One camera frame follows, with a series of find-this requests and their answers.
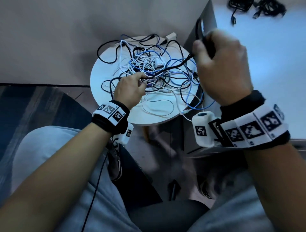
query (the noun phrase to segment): hand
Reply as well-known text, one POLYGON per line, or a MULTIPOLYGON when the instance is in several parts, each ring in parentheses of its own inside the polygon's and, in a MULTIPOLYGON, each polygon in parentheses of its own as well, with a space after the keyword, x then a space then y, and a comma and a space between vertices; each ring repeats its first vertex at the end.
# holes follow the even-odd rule
POLYGON ((207 35, 215 44, 216 54, 208 56, 202 41, 193 43, 193 53, 203 89, 221 106, 230 105, 253 90, 246 47, 235 37, 220 30, 207 35))
POLYGON ((140 102, 143 95, 146 94, 147 81, 143 81, 138 86, 140 78, 146 78, 144 73, 135 73, 133 75, 122 77, 118 82, 114 92, 114 100, 121 102, 131 110, 140 102))

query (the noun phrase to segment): wooden table leg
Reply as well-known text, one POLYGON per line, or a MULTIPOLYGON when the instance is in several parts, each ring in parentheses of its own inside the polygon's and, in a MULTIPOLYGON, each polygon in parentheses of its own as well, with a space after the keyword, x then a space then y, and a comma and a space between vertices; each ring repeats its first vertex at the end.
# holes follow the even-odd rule
POLYGON ((148 127, 148 126, 143 126, 142 129, 143 129, 143 131, 144 131, 144 140, 145 140, 147 143, 150 143, 149 127, 148 127))

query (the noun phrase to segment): person's left hand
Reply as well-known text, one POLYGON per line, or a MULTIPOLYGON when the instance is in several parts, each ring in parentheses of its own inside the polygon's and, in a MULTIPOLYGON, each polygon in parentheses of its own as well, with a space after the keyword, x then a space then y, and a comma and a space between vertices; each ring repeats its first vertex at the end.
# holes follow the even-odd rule
POLYGON ((138 80, 146 78, 144 73, 138 72, 133 75, 122 77, 118 82, 114 92, 114 100, 121 102, 131 110, 140 102, 143 95, 146 94, 147 81, 143 81, 138 86, 138 80))

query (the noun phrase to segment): blue striped carpet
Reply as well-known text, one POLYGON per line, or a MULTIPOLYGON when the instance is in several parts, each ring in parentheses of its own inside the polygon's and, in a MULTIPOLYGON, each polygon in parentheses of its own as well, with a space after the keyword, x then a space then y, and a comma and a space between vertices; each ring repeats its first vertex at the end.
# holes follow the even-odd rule
POLYGON ((15 152, 30 131, 48 125, 83 129, 91 114, 53 87, 0 86, 0 206, 10 194, 15 152))

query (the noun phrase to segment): desk surface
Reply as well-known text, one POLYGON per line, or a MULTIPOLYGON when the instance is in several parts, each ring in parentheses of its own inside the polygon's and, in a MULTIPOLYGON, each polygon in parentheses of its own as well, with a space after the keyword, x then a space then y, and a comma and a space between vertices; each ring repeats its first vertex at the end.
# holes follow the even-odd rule
MULTIPOLYGON (((254 88, 280 106, 291 138, 306 139, 306 1, 281 2, 287 8, 284 17, 253 19, 252 7, 247 13, 236 13, 237 24, 232 26, 233 11, 227 1, 212 0, 217 27, 247 47, 254 88)), ((217 104, 207 111, 221 115, 217 104)))
MULTIPOLYGON (((139 36, 135 38, 142 39, 144 38, 144 36, 139 36)), ((132 41, 130 39, 126 39, 126 41, 138 46, 138 42, 136 41, 132 41)), ((156 44, 156 42, 157 42, 157 38, 154 38, 152 40, 144 42, 144 44, 156 44)), ((116 44, 113 47, 108 48, 101 54, 100 57, 105 61, 115 60, 116 58, 115 50, 117 46, 118 45, 116 44)), ((130 57, 130 54, 127 48, 124 47, 122 50, 123 52, 122 52, 121 66, 124 66, 128 63, 129 61, 128 58, 130 57)), ((182 47, 182 50, 183 50, 184 57, 187 57, 189 53, 183 47, 182 47)), ((167 48, 167 51, 169 52, 172 58, 177 58, 177 59, 182 58, 181 53, 179 51, 179 47, 176 43, 170 44, 167 48)), ((91 87, 92 95, 94 96, 94 99, 99 105, 102 105, 103 103, 111 100, 110 93, 107 93, 101 89, 102 82, 105 80, 110 80, 113 77, 117 77, 122 72, 120 69, 116 71, 119 68, 119 56, 120 56, 119 54, 120 54, 120 49, 118 49, 118 60, 114 64, 106 64, 106 63, 103 63, 101 60, 97 59, 97 61, 95 62, 92 68, 91 76, 90 76, 90 87, 91 87)), ((169 60, 169 57, 167 57, 167 54, 164 54, 163 58, 165 59, 166 62, 169 60)), ((191 70, 193 69, 196 70, 195 65, 191 61, 187 62, 187 66, 191 70)), ((185 77, 185 76, 183 76, 182 74, 178 74, 175 77, 180 78, 180 77, 185 77)), ((183 81, 184 80, 178 80, 176 83, 181 84, 183 81)), ((197 85, 192 85, 191 93, 196 94, 197 89, 198 89, 197 85)), ((174 96, 173 93, 162 93, 162 92, 152 93, 147 97, 147 99, 151 101, 167 99, 173 103, 174 111, 168 116, 161 117, 161 116, 156 116, 156 115, 152 115, 150 113, 145 112, 141 104, 138 104, 130 112, 130 115, 128 117, 128 121, 130 123, 135 124, 135 125, 140 125, 140 126, 157 125, 157 124, 169 121, 172 118, 178 116, 180 111, 184 110, 187 107, 187 105, 182 101, 179 91, 176 91, 176 96, 174 96), (177 108, 175 99, 177 99, 178 101, 178 106, 180 110, 178 110, 177 108)), ((193 99, 193 95, 190 95, 188 98, 188 103, 191 103, 192 99, 193 99)), ((173 108, 172 104, 168 101, 158 101, 158 102, 144 101, 144 107, 147 111, 154 112, 155 114, 160 114, 160 115, 171 112, 173 108)))

